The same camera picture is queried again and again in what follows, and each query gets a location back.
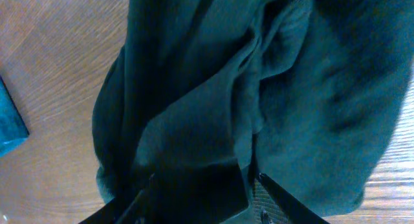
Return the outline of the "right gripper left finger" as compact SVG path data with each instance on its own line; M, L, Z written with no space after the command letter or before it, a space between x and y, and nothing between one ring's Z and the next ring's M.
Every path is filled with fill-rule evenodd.
M249 206L237 164L153 174L129 187L81 224L222 223Z

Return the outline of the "dark teal t-shirt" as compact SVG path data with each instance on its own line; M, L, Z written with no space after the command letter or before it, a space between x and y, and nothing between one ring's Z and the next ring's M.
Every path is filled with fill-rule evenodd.
M155 173L237 164L252 221L267 174L348 214L389 145L413 60L413 0L129 0L93 110L105 203Z

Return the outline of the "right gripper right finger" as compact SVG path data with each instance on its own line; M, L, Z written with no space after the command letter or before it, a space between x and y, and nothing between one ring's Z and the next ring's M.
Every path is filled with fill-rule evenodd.
M257 173L257 223L329 224L267 174L259 172Z

